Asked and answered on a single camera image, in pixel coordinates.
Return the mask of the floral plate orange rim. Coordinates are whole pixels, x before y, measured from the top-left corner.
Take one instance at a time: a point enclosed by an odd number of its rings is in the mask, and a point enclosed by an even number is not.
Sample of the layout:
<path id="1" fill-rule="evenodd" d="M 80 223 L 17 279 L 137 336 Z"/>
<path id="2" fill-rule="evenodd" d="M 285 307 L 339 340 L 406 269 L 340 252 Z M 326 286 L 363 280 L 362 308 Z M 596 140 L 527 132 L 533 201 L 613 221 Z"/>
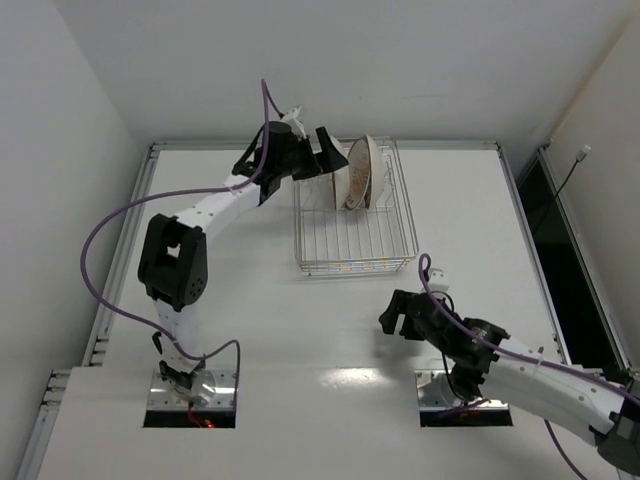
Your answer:
<path id="1" fill-rule="evenodd" d="M 344 206 L 349 193 L 349 162 L 347 159 L 347 152 L 341 142 L 334 136 L 330 136 L 330 140 L 340 154 L 341 159 L 346 162 L 345 166 L 340 167 L 338 170 L 332 173 L 334 208 L 338 210 Z"/>
<path id="2" fill-rule="evenodd" d="M 381 197 L 385 186 L 386 164 L 382 152 L 370 135 L 364 136 L 368 152 L 368 186 L 365 205 L 373 208 Z"/>

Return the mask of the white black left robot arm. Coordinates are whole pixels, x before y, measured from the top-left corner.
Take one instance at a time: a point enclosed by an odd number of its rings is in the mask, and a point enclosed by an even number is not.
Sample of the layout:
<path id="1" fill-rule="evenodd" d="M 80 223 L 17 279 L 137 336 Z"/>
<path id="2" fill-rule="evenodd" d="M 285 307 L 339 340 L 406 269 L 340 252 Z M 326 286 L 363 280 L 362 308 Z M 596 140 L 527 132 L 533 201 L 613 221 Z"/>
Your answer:
<path id="1" fill-rule="evenodd" d="M 292 123 L 271 121 L 261 127 L 234 164 L 219 193 L 172 216 L 157 214 L 148 223 L 138 279 L 153 301 L 160 331 L 153 337 L 160 377 L 175 394 L 192 403 L 204 401 L 207 355 L 200 352 L 188 325 L 208 282 L 208 248 L 242 214 L 264 204 L 283 179 L 315 178 L 348 168 L 342 144 L 323 127 L 320 145 Z"/>

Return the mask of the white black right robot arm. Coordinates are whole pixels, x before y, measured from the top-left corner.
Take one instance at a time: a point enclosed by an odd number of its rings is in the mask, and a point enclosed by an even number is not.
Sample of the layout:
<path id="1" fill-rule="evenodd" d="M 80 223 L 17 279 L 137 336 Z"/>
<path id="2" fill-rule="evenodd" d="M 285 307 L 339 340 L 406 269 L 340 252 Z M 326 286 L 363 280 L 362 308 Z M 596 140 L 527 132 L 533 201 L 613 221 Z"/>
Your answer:
<path id="1" fill-rule="evenodd" d="M 426 341 L 453 363 L 428 384 L 433 403 L 452 411 L 497 400 L 554 423 L 630 475 L 639 473 L 639 384 L 617 372 L 597 376 L 551 362 L 503 328 L 460 318 L 432 292 L 394 291 L 379 323 L 387 335 Z"/>

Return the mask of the sunburst plate dark rim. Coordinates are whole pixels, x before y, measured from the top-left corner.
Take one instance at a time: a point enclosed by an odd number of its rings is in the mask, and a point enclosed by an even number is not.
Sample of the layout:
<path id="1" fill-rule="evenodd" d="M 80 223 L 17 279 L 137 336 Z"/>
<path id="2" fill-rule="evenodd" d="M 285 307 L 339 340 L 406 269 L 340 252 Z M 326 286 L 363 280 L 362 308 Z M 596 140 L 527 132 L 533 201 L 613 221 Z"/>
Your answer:
<path id="1" fill-rule="evenodd" d="M 371 200 L 371 148 L 367 135 L 359 138 L 349 150 L 349 190 L 345 200 L 347 210 L 368 208 Z"/>

